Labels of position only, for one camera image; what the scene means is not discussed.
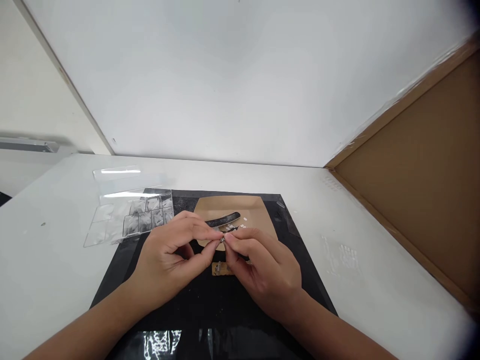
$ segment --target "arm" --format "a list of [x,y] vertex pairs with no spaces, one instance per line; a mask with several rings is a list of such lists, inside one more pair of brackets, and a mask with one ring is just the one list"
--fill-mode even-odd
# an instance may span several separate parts
[[[299,263],[281,242],[254,228],[224,236],[231,271],[258,306],[316,359],[395,359],[302,289]],[[237,253],[248,256],[251,265]]]
[[[25,359],[104,359],[135,323],[210,266],[222,236],[186,211],[156,227],[146,239],[131,277]],[[194,255],[189,245],[192,239],[211,242]]]

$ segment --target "black cutting mat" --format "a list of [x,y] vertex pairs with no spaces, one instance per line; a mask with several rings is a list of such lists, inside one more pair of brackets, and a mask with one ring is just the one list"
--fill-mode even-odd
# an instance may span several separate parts
[[[199,198],[219,195],[254,195],[263,199],[278,240],[300,264],[303,289],[337,314],[281,195],[173,190],[174,212],[193,212]],[[91,306],[130,277],[147,236],[143,234],[138,241],[124,241],[118,246]],[[202,250],[195,240],[190,245],[194,253]],[[224,262],[225,252],[216,251],[213,261]],[[181,337],[175,347],[172,331],[177,330],[181,330]],[[155,354],[162,359],[310,358],[279,323],[263,313],[235,276],[212,276],[210,267],[172,300],[140,320],[120,340],[109,359],[143,359],[147,351],[145,336],[153,333],[156,337],[170,334],[169,356]]]

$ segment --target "hand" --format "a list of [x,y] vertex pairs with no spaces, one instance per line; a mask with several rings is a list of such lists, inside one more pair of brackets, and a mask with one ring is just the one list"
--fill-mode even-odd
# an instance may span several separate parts
[[[210,266],[222,236],[222,232],[213,230],[200,216],[188,211],[154,228],[143,244],[135,271],[125,282],[136,305],[147,314],[178,294]],[[194,254],[189,244],[193,239],[211,242],[201,253]]]
[[[303,290],[300,265],[289,248],[255,228],[224,236],[226,263],[252,299],[279,323],[292,320]],[[251,265],[237,253],[249,257]]]

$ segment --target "person's left hand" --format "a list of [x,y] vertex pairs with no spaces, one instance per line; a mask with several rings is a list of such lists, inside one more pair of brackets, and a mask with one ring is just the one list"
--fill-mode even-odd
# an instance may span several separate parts
[[[223,235],[188,211],[154,228],[143,244],[135,271],[125,282],[135,304],[149,313],[168,302],[210,266]],[[189,244],[193,239],[211,242],[194,254]]]

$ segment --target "forearm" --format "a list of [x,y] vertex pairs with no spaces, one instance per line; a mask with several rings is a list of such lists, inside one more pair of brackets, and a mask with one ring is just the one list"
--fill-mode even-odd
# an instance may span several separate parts
[[316,359],[395,359],[345,321],[313,300],[304,290],[285,328]]
[[104,359],[146,312],[124,283],[96,306],[40,345],[25,359]]

